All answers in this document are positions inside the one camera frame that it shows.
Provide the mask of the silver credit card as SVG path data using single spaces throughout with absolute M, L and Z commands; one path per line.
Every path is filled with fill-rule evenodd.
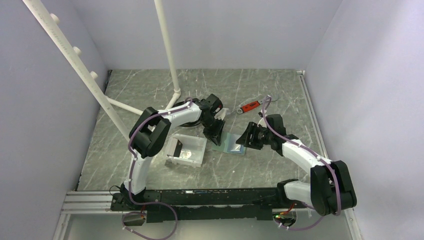
M 227 149 L 229 152 L 231 152 L 231 153 L 242 153 L 243 152 L 243 150 L 244 150 L 244 147 L 242 146 L 242 145 L 240 145 L 240 144 L 236 144 L 236 143 L 231 143 L 229 146 L 228 146 L 228 149 Z

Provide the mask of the dark card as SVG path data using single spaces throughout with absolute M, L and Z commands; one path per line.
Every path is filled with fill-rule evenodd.
M 182 142 L 179 139 L 175 139 L 174 150 L 172 152 L 172 156 L 174 158 L 179 158 L 180 155 L 181 155 L 182 148 L 183 148 Z

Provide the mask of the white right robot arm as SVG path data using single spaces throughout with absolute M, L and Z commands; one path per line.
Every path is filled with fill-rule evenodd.
M 309 182 L 293 178 L 277 183 L 275 200 L 282 208 L 298 201 L 326 216 L 340 214 L 358 203 L 347 164 L 325 158 L 304 145 L 297 136 L 287 134 L 279 114 L 267 115 L 259 123 L 249 122 L 236 144 L 255 150 L 270 146 L 309 173 Z

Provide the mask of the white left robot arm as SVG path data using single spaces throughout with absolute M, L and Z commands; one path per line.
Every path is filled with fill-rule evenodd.
M 124 204 L 131 210 L 144 203 L 146 181 L 152 159 L 163 148 L 170 130 L 187 123 L 199 122 L 203 135 L 216 146 L 221 145 L 225 121 L 215 116 L 223 109 L 214 94 L 205 99 L 188 97 L 182 104 L 169 109 L 146 108 L 129 133 L 128 150 L 131 164 L 127 179 L 121 184 Z

